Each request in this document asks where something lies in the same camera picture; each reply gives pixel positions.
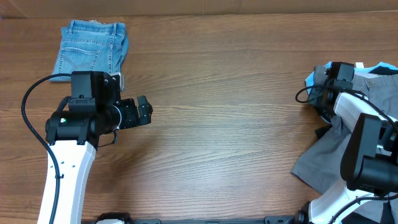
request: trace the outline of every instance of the black cable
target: black cable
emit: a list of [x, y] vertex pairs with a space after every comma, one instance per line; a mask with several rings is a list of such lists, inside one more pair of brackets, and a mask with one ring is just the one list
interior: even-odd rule
[[65, 106], [68, 104], [70, 98], [71, 98], [71, 96], [66, 96], [66, 97], [64, 97], [64, 98], [61, 100], [61, 102], [60, 102], [60, 104], [58, 105], [58, 108], [57, 108], [57, 111], [58, 111], [58, 112], [63, 111], [63, 109], [65, 108]]
[[[308, 86], [305, 88], [302, 88], [300, 91], [297, 92], [295, 99], [298, 103], [308, 103], [309, 101], [312, 101], [314, 99], [311, 100], [306, 100], [306, 101], [301, 101], [298, 99], [299, 95], [308, 89], [312, 89], [312, 88], [322, 88], [322, 89], [327, 89], [327, 90], [339, 90], [341, 92], [345, 92], [348, 93], [354, 97], [359, 98], [360, 100], [364, 101], [365, 103], [367, 103], [371, 108], [373, 108], [374, 110], [376, 110], [382, 117], [384, 117], [392, 126], [392, 128], [394, 129], [394, 131], [398, 134], [398, 127], [395, 124], [395, 122], [393, 122], [393, 120], [386, 115], [382, 110], [380, 110], [376, 105], [374, 105], [372, 102], [370, 102], [369, 100], [365, 99], [365, 94], [362, 93], [361, 91], [356, 91], [356, 90], [347, 90], [344, 88], [340, 88], [340, 87], [335, 87], [335, 86], [328, 86], [327, 83], [325, 83], [325, 85], [313, 85], [313, 86]], [[353, 206], [356, 203], [360, 203], [363, 200], [394, 200], [398, 198], [398, 194], [395, 194], [394, 196], [390, 196], [390, 197], [361, 197], [361, 198], [357, 198], [356, 200], [353, 200], [352, 202], [348, 203], [347, 205], [345, 205], [343, 208], [341, 208], [334, 216], [332, 216], [329, 224], [332, 224], [336, 221], [336, 219], [347, 209], [349, 209], [351, 206]]]
[[360, 201], [363, 200], [394, 200], [398, 198], [398, 194], [395, 194], [394, 196], [390, 196], [390, 197], [361, 197], [361, 198], [357, 198], [356, 200], [353, 200], [352, 202], [346, 204], [343, 208], [341, 208], [336, 215], [332, 216], [329, 224], [332, 224], [336, 221], [336, 219], [347, 209], [349, 209], [351, 206], [353, 206], [356, 203], [359, 203]]
[[105, 145], [98, 146], [98, 147], [104, 147], [104, 146], [108, 146], [110, 144], [115, 144], [118, 141], [118, 133], [116, 132], [116, 130], [113, 130], [113, 135], [114, 135], [114, 137], [113, 137], [113, 141], [111, 143], [107, 143]]
[[40, 83], [49, 80], [50, 78], [54, 78], [54, 77], [70, 77], [70, 74], [56, 74], [56, 75], [49, 75], [45, 78], [42, 78], [41, 80], [35, 82], [25, 93], [24, 98], [22, 99], [22, 105], [21, 105], [21, 112], [22, 112], [22, 117], [25, 121], [25, 124], [27, 125], [27, 127], [30, 129], [30, 131], [32, 131], [33, 135], [37, 138], [37, 140], [39, 140], [39, 142], [44, 146], [44, 148], [47, 150], [47, 152], [49, 153], [52, 162], [54, 163], [54, 168], [55, 168], [55, 195], [54, 195], [54, 202], [52, 205], [52, 211], [51, 211], [51, 216], [50, 216], [50, 224], [54, 223], [54, 218], [55, 218], [55, 213], [57, 211], [57, 205], [58, 205], [58, 198], [59, 198], [59, 194], [60, 194], [60, 169], [58, 166], [58, 162], [57, 162], [57, 158], [55, 158], [55, 155], [53, 153], [53, 151], [51, 150], [50, 146], [44, 141], [44, 139], [37, 133], [37, 131], [32, 127], [32, 125], [30, 124], [29, 120], [27, 119], [26, 116], [26, 112], [25, 112], [25, 104], [26, 104], [26, 100], [27, 97], [29, 96], [29, 94], [31, 93], [31, 91]]
[[355, 96], [355, 97], [359, 98], [360, 100], [362, 100], [365, 103], [367, 103], [371, 108], [376, 110], [382, 117], [384, 117], [389, 122], [389, 124], [391, 124], [392, 128], [394, 129], [394, 131], [398, 134], [398, 127], [391, 120], [391, 118], [388, 115], [386, 115], [382, 110], [380, 110], [376, 105], [374, 105], [372, 102], [370, 102], [369, 100], [365, 99], [366, 95], [363, 92], [358, 91], [358, 90], [348, 90], [348, 89], [341, 88], [341, 87], [327, 86], [327, 85], [312, 85], [312, 86], [307, 86], [305, 88], [302, 88], [300, 91], [298, 91], [296, 93], [295, 100], [298, 103], [308, 103], [308, 100], [305, 100], [305, 101], [299, 100], [299, 95], [302, 92], [304, 92], [305, 90], [309, 90], [309, 89], [312, 89], [312, 88], [323, 88], [323, 89], [327, 89], [327, 90], [338, 90], [338, 91], [341, 91], [341, 92], [344, 92], [344, 93], [348, 93], [348, 94], [350, 94], [352, 96]]
[[[324, 86], [328, 86], [329, 85], [329, 83], [331, 82], [331, 81], [333, 81], [333, 80], [335, 80], [335, 78], [332, 78], [332, 79], [329, 79], [329, 80], [325, 80], [325, 82], [324, 82]], [[318, 94], [318, 96], [316, 96], [316, 97], [314, 97], [314, 98], [312, 98], [311, 100], [305, 100], [305, 101], [300, 101], [299, 103], [309, 103], [309, 102], [312, 102], [312, 101], [314, 101], [314, 100], [317, 100], [320, 96], [322, 96], [322, 91]]]

